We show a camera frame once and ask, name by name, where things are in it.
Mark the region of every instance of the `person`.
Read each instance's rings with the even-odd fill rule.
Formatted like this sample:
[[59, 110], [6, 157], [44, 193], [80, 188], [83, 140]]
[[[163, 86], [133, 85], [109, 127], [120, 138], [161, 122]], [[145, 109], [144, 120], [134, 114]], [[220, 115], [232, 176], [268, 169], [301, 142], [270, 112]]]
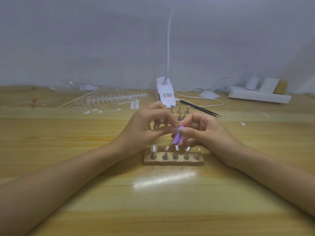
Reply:
[[[191, 113], [180, 124], [186, 145], [204, 145], [228, 166], [315, 216], [313, 175], [251, 149], [210, 115]], [[137, 111], [107, 145], [1, 185], [0, 235], [26, 234], [92, 178], [158, 137], [176, 131], [174, 116], [161, 102], [155, 102]]]

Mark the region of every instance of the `wooden table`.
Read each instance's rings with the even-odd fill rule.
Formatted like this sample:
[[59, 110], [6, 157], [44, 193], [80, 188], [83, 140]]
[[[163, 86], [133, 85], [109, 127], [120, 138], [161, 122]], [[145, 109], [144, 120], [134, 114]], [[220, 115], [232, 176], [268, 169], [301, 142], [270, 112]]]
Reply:
[[[140, 108], [154, 101], [154, 93], [148, 93]], [[315, 99], [294, 95], [281, 105], [220, 95], [225, 105], [211, 110], [223, 116], [233, 135], [315, 174]], [[76, 96], [43, 88], [0, 89], [0, 183], [108, 143], [135, 112], [129, 104], [101, 114], [54, 109]], [[33, 98], [34, 108], [28, 104]], [[157, 143], [162, 149], [171, 138]], [[309, 215], [205, 148], [202, 152], [202, 167], [144, 166], [143, 154], [133, 155], [89, 182], [30, 235], [315, 234]]]

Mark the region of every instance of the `person's left arm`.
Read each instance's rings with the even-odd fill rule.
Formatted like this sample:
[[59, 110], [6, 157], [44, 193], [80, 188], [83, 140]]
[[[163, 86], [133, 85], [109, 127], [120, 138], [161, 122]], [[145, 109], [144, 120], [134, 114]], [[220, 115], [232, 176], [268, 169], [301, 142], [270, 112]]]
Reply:
[[1, 185], [0, 235], [26, 234], [92, 178], [176, 128], [174, 116], [155, 102], [137, 111], [109, 144]]

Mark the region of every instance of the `paper piece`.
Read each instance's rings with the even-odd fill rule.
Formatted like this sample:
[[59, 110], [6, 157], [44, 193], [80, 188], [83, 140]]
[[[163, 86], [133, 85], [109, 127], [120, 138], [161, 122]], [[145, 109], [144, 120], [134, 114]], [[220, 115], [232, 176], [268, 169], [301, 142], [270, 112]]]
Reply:
[[220, 97], [219, 95], [215, 94], [214, 92], [210, 92], [207, 90], [203, 91], [199, 96], [203, 97], [203, 98], [207, 98], [207, 99], [213, 99], [213, 98]]
[[90, 84], [81, 84], [80, 85], [80, 91], [84, 91], [84, 90], [92, 90], [92, 91], [94, 91], [94, 90], [97, 90], [97, 89], [98, 89], [98, 87], [90, 85]]

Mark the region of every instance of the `wooden stand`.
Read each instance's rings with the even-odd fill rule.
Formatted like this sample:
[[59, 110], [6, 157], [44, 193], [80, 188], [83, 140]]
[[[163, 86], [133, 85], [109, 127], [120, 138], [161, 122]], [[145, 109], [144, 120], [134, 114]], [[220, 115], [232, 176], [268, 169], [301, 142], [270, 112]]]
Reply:
[[204, 161], [203, 157], [200, 154], [199, 160], [196, 160], [194, 156], [196, 156], [197, 152], [189, 152], [189, 159], [185, 160], [184, 155], [185, 154], [178, 154], [178, 159], [173, 158], [174, 152], [168, 152], [168, 159], [164, 160], [162, 156], [165, 152], [156, 152], [156, 159], [152, 160], [151, 151], [147, 151], [144, 154], [144, 164], [145, 165], [160, 165], [160, 166], [203, 166]]

